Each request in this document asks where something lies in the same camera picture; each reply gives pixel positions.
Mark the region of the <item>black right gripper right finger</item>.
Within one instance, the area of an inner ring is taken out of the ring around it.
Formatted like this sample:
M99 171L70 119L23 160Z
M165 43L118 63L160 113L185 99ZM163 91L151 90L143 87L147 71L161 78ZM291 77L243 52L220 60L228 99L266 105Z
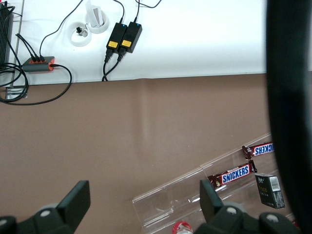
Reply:
M206 220L196 234L299 234L300 230L285 216L262 213L258 219L237 206L225 205L212 184L200 181L200 207Z

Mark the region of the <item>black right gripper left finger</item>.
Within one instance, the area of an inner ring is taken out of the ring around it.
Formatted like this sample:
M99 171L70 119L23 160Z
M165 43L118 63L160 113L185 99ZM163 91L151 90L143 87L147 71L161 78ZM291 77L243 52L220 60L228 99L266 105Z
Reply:
M14 216L1 216L0 232L2 234L73 234L90 205L89 181L81 180L60 203L45 206L22 222L17 222Z

